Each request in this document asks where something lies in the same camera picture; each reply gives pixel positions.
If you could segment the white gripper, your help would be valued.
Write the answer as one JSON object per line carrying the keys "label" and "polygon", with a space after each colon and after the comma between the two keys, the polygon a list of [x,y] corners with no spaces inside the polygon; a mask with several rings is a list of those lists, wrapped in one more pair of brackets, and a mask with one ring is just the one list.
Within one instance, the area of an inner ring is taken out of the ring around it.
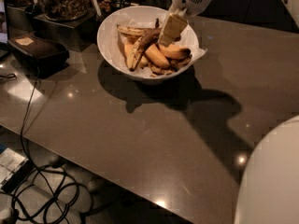
{"label": "white gripper", "polygon": [[194,17],[206,10],[212,0],[172,0],[168,9],[170,12],[164,21],[164,25],[159,35],[158,44],[168,47],[187,27],[188,22],[184,14],[188,17]]}

